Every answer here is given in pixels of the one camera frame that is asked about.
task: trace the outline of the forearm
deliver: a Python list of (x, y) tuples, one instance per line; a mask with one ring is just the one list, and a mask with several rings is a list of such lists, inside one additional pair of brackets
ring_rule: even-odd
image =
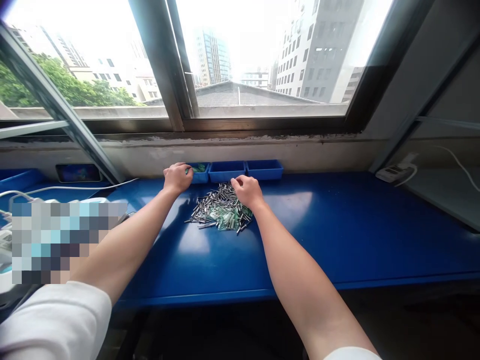
[(342, 346), (360, 346), (374, 352), (323, 270), (270, 207), (262, 202), (252, 211), (260, 229), (273, 287), (310, 358), (323, 359)]
[(147, 256), (177, 193), (162, 190), (134, 216), (114, 227), (71, 280), (104, 290), (115, 304)]

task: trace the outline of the blue tray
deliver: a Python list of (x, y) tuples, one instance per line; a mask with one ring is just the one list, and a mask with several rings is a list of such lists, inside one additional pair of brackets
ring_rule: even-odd
[(245, 172), (244, 161), (220, 161), (211, 163), (208, 174), (212, 183), (227, 183)]
[(257, 180), (281, 179), (284, 167), (278, 160), (253, 160), (246, 162), (248, 176)]
[(204, 172), (194, 172), (192, 184), (205, 184), (209, 182), (209, 170), (212, 165), (210, 162), (188, 162), (187, 165), (190, 165), (193, 168), (198, 168), (199, 164), (205, 165)]
[(22, 191), (44, 179), (45, 176), (37, 169), (3, 169), (0, 170), (0, 193)]

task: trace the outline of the green foliage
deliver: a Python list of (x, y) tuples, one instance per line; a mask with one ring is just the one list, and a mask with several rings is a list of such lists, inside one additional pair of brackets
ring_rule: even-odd
[[(139, 105), (123, 87), (114, 91), (108, 81), (95, 80), (93, 83), (80, 81), (63, 66), (60, 59), (45, 54), (34, 54), (33, 57), (73, 107)], [(9, 108), (42, 106), (2, 62), (0, 62), (0, 100)]]

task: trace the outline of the phone screen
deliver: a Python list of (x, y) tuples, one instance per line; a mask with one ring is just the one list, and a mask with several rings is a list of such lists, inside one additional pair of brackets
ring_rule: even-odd
[(102, 175), (94, 164), (58, 164), (55, 168), (62, 183), (102, 181)]

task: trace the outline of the gray roof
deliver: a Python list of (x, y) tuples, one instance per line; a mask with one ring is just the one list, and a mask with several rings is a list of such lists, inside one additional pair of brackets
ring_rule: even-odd
[[(233, 81), (200, 87), (195, 89), (195, 93), (199, 107), (319, 104), (317, 101)], [(144, 103), (150, 106), (163, 105), (161, 99), (149, 100)]]

